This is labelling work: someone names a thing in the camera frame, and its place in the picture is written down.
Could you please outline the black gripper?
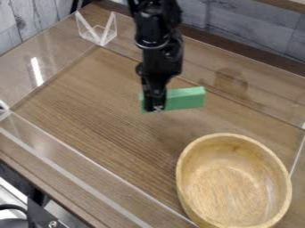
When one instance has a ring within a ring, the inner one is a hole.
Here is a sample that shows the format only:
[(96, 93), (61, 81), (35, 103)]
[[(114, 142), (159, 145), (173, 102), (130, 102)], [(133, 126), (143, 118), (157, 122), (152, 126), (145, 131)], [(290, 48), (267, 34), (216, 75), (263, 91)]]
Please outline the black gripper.
[(141, 77), (143, 109), (163, 111), (165, 107), (168, 81), (181, 72), (183, 43), (180, 35), (173, 36), (164, 46), (143, 50), (143, 60), (136, 65)]

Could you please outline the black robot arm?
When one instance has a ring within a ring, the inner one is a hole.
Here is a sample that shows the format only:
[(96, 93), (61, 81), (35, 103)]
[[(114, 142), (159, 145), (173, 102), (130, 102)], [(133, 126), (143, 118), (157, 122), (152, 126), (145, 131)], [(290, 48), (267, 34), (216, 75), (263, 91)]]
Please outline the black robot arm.
[(141, 50), (136, 65), (143, 89), (143, 109), (165, 109), (167, 83), (181, 72), (183, 40), (177, 30), (181, 9), (176, 0), (126, 0)]

